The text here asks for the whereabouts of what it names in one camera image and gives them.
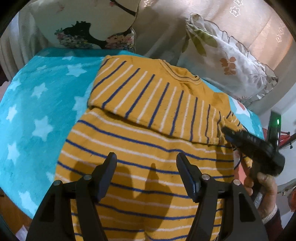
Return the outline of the person's right hand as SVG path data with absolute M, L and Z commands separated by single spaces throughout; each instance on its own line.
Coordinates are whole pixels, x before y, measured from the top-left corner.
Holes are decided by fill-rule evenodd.
M 278 186 L 275 179 L 271 175 L 264 173 L 257 173 L 257 177 L 253 180 L 250 177 L 250 168 L 247 166 L 245 158 L 239 151 L 234 151 L 234 177 L 240 180 L 247 193 L 251 196 L 254 190 L 254 182 L 258 181 L 263 188 L 263 198 L 257 211 L 263 222 L 274 217 L 278 208 L 276 206 L 276 196 L 278 193 Z

